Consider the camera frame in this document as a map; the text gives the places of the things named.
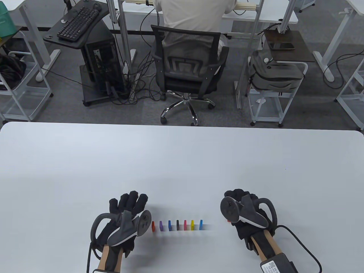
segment gray backpack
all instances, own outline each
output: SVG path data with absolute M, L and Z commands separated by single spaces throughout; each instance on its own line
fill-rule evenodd
M 264 62 L 271 59 L 260 50 L 253 52 L 249 62 L 249 82 L 252 88 L 276 92 L 292 92 L 298 86 L 304 75 L 295 64 Z

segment keyboard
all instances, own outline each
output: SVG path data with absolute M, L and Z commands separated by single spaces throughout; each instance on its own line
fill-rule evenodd
M 57 37 L 62 40 L 76 42 L 86 32 L 98 15 L 98 10 L 82 7 L 75 17 L 67 21 L 57 33 Z

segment black phone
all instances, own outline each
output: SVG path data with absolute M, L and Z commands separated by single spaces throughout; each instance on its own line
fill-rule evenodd
M 294 45 L 292 43 L 268 43 L 272 50 L 293 50 Z

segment white tabletop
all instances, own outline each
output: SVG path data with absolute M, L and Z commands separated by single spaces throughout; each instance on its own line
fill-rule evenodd
M 1 0 L 1 1 L 3 1 L 8 11 L 16 10 L 25 3 L 25 0 Z
M 362 271 L 359 132 L 10 122 L 0 151 L 6 273 L 84 272 L 93 220 L 131 190 L 149 196 L 157 223 L 203 219 L 210 230 L 148 230 L 122 273 L 261 272 L 219 210 L 238 187 L 269 198 L 324 272 Z M 275 240 L 299 272 L 318 271 L 286 231 Z
M 114 0 L 115 7 L 118 7 L 118 0 Z M 259 0 L 251 0 L 250 3 L 259 4 Z M 288 0 L 265 0 L 263 4 L 263 9 L 260 15 L 260 21 L 265 23 L 276 23 L 279 19 L 284 17 L 286 9 L 288 7 Z M 148 7 L 146 5 L 137 5 L 133 3 L 123 3 L 123 9 L 125 13 L 135 14 L 135 15 L 147 15 L 153 7 Z M 234 20 L 234 21 L 254 21 L 256 16 L 255 11 L 246 11 L 243 15 L 237 15 L 234 12 L 229 14 L 225 14 L 223 16 L 224 20 Z M 290 24 L 297 24 L 298 19 L 296 14 L 293 12 L 292 16 L 289 20 Z
M 364 1 L 363 0 L 346 0 L 360 15 L 364 15 Z

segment sticker label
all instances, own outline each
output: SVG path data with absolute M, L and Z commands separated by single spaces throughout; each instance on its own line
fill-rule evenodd
M 264 273 L 280 273 L 274 261 L 263 264 L 262 270 Z

